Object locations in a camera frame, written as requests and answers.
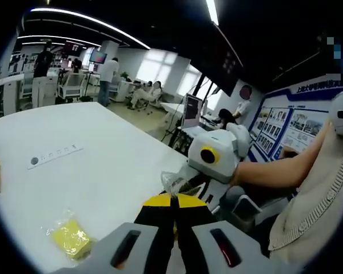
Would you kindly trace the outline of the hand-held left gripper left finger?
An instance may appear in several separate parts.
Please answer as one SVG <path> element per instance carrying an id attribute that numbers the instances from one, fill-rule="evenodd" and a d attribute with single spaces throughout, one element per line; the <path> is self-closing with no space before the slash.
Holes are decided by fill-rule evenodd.
<path id="1" fill-rule="evenodd" d="M 135 221 L 96 242 L 90 256 L 76 267 L 55 273 L 166 273 L 174 246 L 174 213 L 174 196 L 149 198 Z"/>

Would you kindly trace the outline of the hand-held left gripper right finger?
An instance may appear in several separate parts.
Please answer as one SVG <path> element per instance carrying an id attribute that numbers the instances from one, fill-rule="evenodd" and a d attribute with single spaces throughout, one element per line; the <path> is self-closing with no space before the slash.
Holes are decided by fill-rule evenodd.
<path id="1" fill-rule="evenodd" d="M 277 263 L 260 245 L 226 221 L 217 221 L 206 203 L 177 194 L 178 246 L 187 273 L 277 273 Z"/>

